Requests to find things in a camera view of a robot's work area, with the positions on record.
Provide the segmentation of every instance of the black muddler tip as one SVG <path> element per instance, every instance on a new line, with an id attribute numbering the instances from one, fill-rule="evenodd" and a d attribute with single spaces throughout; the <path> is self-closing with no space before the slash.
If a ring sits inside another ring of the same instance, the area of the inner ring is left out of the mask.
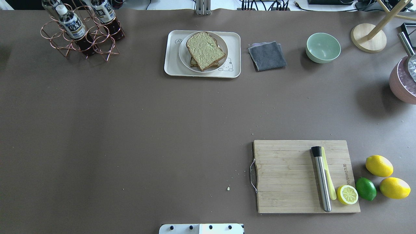
<path id="1" fill-rule="evenodd" d="M 314 157 L 322 157 L 322 146 L 314 146 L 311 150 Z"/>

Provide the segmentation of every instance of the dark soda bottle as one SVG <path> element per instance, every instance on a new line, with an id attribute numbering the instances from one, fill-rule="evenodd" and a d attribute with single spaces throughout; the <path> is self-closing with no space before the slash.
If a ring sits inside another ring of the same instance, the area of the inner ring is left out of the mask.
<path id="1" fill-rule="evenodd" d="M 75 39 L 75 43 L 84 55 L 93 55 L 95 53 L 92 46 L 92 37 L 85 30 L 85 25 L 78 16 L 68 11 L 65 5 L 58 5 L 56 11 L 59 14 L 59 23 L 64 27 L 67 34 Z"/>
<path id="2" fill-rule="evenodd" d="M 108 28 L 108 33 L 114 40 L 124 38 L 124 32 L 116 17 L 116 13 L 108 0 L 91 0 L 91 6 L 100 22 Z"/>
<path id="3" fill-rule="evenodd" d="M 60 4 L 62 4 L 61 0 L 42 0 L 43 8 L 56 20 L 59 20 L 59 14 L 56 12 L 55 7 Z"/>

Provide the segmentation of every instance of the folded cloth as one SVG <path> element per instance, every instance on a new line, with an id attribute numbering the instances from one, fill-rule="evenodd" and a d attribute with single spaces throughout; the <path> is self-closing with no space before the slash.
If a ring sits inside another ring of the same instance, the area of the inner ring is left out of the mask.
<path id="1" fill-rule="evenodd" d="M 251 59 L 256 64 L 257 71 L 286 66 L 286 60 L 282 53 L 282 46 L 273 42 L 253 43 L 248 48 Z"/>

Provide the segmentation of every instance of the citrus fruit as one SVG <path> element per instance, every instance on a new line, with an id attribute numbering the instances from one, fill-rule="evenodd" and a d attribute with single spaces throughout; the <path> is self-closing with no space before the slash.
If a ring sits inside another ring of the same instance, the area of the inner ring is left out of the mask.
<path id="1" fill-rule="evenodd" d="M 386 197 L 402 199 L 410 194 L 410 186 L 402 179 L 389 177 L 380 182 L 380 191 Z"/>
<path id="2" fill-rule="evenodd" d="M 364 177 L 360 177 L 357 182 L 355 182 L 355 189 L 361 198 L 369 201 L 372 201 L 377 195 L 376 187 L 373 182 Z"/>
<path id="3" fill-rule="evenodd" d="M 365 161 L 365 167 L 371 174 L 380 177 L 389 177 L 393 174 L 393 165 L 391 162 L 380 155 L 372 155 Z"/>
<path id="4" fill-rule="evenodd" d="M 358 193 L 353 186 L 346 184 L 338 188 L 337 198 L 344 205 L 352 205 L 358 201 Z"/>

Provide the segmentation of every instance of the wooden cutting board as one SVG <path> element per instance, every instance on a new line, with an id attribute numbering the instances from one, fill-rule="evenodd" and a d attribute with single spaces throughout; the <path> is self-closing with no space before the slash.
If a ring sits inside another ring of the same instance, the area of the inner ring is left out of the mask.
<path id="1" fill-rule="evenodd" d="M 335 189 L 355 187 L 346 141 L 255 140 L 259 213 L 326 213 L 320 205 L 310 149 L 325 149 Z M 360 205 L 331 200 L 330 213 L 360 212 Z"/>

